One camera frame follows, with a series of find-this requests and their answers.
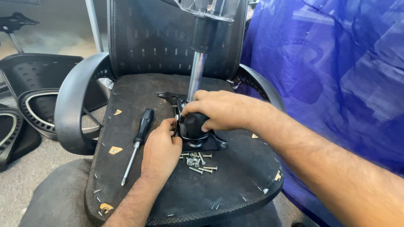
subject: metal screw pile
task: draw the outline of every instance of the metal screw pile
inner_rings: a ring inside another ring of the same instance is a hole
[[[184,159],[187,162],[187,165],[189,166],[189,169],[192,171],[195,171],[197,173],[200,173],[201,175],[203,172],[208,172],[212,174],[213,170],[217,171],[217,166],[216,167],[206,167],[204,166],[203,168],[200,168],[200,165],[206,164],[206,161],[203,158],[212,158],[212,154],[210,155],[201,155],[200,152],[187,152],[187,153],[182,153],[181,157],[179,159]]]

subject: chair backrest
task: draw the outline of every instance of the chair backrest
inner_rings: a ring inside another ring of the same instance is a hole
[[[247,1],[240,0],[234,22],[220,22],[207,54],[205,77],[229,79],[241,56]],[[190,75],[194,16],[161,0],[110,0],[109,54],[114,74]]]

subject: black screwdriver handle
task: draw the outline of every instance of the black screwdriver handle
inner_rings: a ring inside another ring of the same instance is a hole
[[[154,117],[154,111],[152,109],[146,109],[145,112],[143,113],[142,118],[140,119],[139,130],[137,131],[137,134],[133,139],[133,143],[139,142],[140,145],[143,145],[145,135],[147,134],[147,131],[149,130],[150,125],[152,124],[153,117]]]
[[[203,137],[206,132],[202,132],[201,128],[207,120],[209,120],[209,117],[204,115],[203,113],[187,114],[184,119],[187,134],[193,139],[199,139]]]

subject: screwdriver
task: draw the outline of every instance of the screwdriver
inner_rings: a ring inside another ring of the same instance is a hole
[[[144,144],[145,135],[147,133],[147,130],[149,130],[150,125],[152,124],[153,117],[154,117],[154,111],[152,109],[146,109],[143,113],[142,118],[140,119],[139,130],[137,131],[137,134],[133,139],[135,149],[133,150],[132,157],[130,158],[128,168],[126,168],[124,179],[121,182],[122,186],[126,182],[126,178],[128,177],[128,173],[130,167],[132,166],[133,158],[135,157],[137,149],[139,148],[140,145]]]

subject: screwdriver shaft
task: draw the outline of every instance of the screwdriver shaft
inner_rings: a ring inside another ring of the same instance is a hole
[[[124,175],[124,179],[123,179],[122,182],[121,182],[121,185],[122,185],[122,186],[123,186],[123,185],[125,184],[125,182],[126,182],[126,178],[128,177],[130,167],[132,166],[133,159],[134,159],[134,157],[135,157],[136,151],[137,151],[137,149],[139,148],[139,146],[140,146],[140,142],[136,142],[136,143],[135,143],[135,149],[133,150],[132,157],[130,158],[130,161],[129,161],[129,165],[128,165],[128,167],[126,168],[126,172],[125,172],[125,175]]]

